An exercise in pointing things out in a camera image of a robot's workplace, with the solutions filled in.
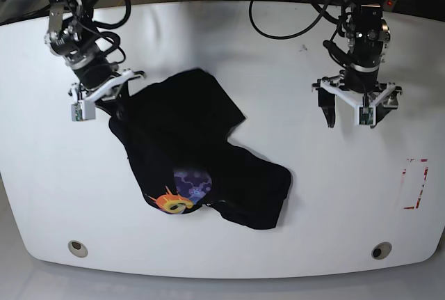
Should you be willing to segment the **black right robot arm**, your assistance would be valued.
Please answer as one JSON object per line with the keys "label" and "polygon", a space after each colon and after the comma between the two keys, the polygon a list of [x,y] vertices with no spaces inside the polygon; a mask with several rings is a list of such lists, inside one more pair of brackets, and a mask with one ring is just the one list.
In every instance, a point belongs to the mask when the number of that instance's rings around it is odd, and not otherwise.
{"label": "black right robot arm", "polygon": [[94,19],[99,0],[49,0],[49,26],[45,42],[53,55],[77,77],[68,91],[74,122],[94,120],[96,110],[121,117],[129,98],[128,84],[145,78],[142,70],[120,70],[121,62],[107,58],[115,51],[124,53],[115,30],[131,16],[131,0],[124,1],[124,17],[114,23]]}

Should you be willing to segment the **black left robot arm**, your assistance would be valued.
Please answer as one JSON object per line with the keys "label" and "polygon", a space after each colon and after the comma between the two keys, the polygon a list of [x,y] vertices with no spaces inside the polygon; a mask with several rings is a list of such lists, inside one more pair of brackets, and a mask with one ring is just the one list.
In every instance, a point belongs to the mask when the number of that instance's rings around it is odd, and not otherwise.
{"label": "black left robot arm", "polygon": [[311,86],[318,93],[318,107],[329,128],[335,126],[337,98],[353,108],[356,125],[370,128],[398,108],[398,96],[403,89],[391,82],[378,81],[380,64],[391,40],[383,19],[382,2],[347,0],[342,6],[337,30],[345,33],[347,52],[332,38],[323,42],[329,55],[342,66],[338,75],[318,79]]}

